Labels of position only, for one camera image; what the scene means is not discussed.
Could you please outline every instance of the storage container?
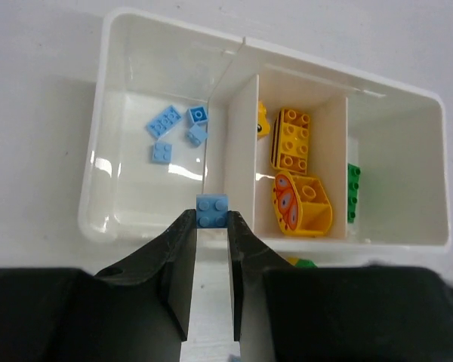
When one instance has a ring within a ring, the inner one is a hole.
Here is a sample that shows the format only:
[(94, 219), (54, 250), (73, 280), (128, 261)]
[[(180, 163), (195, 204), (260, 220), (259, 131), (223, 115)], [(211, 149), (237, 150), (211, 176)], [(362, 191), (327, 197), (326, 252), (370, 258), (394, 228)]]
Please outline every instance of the storage container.
[[(257, 141), (258, 100), (272, 124), (282, 107), (307, 112), (308, 171), (333, 210), (324, 238), (283, 235), (271, 201), (271, 134)], [(169, 165), (150, 162), (144, 126), (167, 106), (206, 105), (206, 144), (181, 122), (163, 140)], [(198, 193), (227, 193), (256, 235), (276, 249), (427, 247), (449, 244), (444, 111), (437, 95), (252, 38), (142, 11), (103, 25), (94, 114), (79, 208), (92, 241), (144, 242)], [(347, 165), (361, 167), (347, 222)], [(216, 232), (206, 238), (224, 238)]]

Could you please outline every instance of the orange duplo block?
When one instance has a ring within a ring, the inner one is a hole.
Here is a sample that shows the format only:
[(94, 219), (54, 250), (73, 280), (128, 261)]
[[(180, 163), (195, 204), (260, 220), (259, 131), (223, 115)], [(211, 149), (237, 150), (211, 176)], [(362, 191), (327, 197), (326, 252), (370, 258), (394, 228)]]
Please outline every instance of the orange duplo block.
[(273, 125), (270, 163), (276, 170), (307, 175), (309, 154), (308, 114), (283, 108)]
[(331, 228), (332, 207), (320, 180), (280, 171), (272, 187), (280, 229), (292, 236), (323, 236)]

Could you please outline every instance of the yellow curved duplo piece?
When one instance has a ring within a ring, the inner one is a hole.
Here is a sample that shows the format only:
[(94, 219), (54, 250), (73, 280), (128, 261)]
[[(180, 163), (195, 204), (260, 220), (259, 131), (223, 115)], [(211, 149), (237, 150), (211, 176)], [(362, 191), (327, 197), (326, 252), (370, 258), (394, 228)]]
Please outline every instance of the yellow curved duplo piece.
[(286, 235), (324, 236), (331, 228), (332, 206), (317, 177), (280, 171), (273, 181), (272, 203)]

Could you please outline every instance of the green duplo brick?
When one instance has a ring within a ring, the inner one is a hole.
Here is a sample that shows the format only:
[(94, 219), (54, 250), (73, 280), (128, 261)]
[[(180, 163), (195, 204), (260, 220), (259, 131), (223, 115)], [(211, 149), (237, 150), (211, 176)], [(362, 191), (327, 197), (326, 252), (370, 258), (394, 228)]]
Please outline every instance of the green duplo brick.
[(298, 268), (317, 268), (317, 265), (314, 264), (312, 260), (307, 259), (299, 259), (295, 266), (297, 266)]
[(356, 218), (357, 192), (361, 169), (353, 164), (347, 165), (347, 222), (353, 223)]

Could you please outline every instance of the light blue lego brick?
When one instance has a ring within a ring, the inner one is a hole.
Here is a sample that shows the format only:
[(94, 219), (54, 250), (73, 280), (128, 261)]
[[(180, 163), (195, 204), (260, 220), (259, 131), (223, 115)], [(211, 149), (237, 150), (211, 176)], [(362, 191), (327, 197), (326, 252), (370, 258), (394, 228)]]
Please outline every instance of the light blue lego brick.
[(195, 124), (190, 128), (190, 130), (188, 130), (186, 137), (194, 146), (198, 147), (208, 138), (208, 133), (203, 131), (200, 126)]
[(153, 156), (151, 162), (155, 164), (169, 164), (171, 163), (171, 152), (173, 146), (166, 142), (156, 142), (153, 145)]
[(158, 139), (164, 136), (181, 119), (181, 114), (173, 107), (169, 106), (163, 112), (148, 122), (146, 129), (151, 135)]
[(196, 196), (196, 227), (219, 229), (227, 227), (228, 196), (200, 194)]
[(205, 106), (192, 107), (188, 109), (186, 116), (192, 126), (195, 124), (208, 123), (208, 113), (206, 112)]

